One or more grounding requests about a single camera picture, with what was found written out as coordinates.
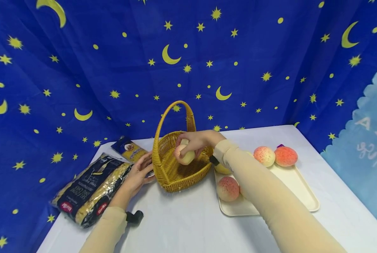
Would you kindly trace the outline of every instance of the red logo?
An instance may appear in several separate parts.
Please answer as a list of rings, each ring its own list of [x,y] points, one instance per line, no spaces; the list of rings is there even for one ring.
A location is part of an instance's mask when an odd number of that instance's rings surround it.
[[[97,215],[100,215],[100,214],[105,210],[105,208],[107,207],[107,205],[108,205],[107,202],[103,203],[103,204],[100,206],[100,208],[98,208],[98,210],[97,210]]]
[[[70,213],[73,209],[72,205],[69,202],[63,202],[60,205],[61,210],[65,211],[66,213]]]

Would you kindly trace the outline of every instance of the blue backdrop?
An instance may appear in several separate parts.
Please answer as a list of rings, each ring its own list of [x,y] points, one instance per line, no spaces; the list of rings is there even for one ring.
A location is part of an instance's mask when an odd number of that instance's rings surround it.
[[[55,193],[176,100],[198,130],[295,124],[321,152],[375,72],[377,0],[1,0],[0,252],[36,252]],[[176,106],[162,134],[184,128]]]

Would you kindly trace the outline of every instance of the spaghetti package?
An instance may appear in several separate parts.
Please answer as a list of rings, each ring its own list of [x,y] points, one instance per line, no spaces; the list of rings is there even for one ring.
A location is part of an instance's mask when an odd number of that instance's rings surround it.
[[[60,190],[51,204],[82,227],[90,227],[103,214],[126,179],[132,165],[103,153]]]

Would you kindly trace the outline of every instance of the pasta package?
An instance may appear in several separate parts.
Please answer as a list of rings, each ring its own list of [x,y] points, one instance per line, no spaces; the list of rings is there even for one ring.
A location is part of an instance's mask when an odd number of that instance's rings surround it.
[[[119,141],[112,144],[111,147],[122,155],[122,157],[132,163],[136,163],[139,158],[147,153],[145,149],[131,141],[131,139],[127,136],[121,136]]]
[[[132,165],[103,153],[61,189],[51,204],[82,227],[90,227],[103,214],[126,179]]]

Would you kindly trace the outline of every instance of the beige sleeve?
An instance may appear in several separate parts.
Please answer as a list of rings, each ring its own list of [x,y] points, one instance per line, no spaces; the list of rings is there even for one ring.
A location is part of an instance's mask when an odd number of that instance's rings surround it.
[[[245,151],[223,140],[216,145],[214,156],[233,171],[282,253],[346,252],[292,191]]]
[[[79,253],[113,253],[125,227],[125,211],[119,207],[106,208]]]

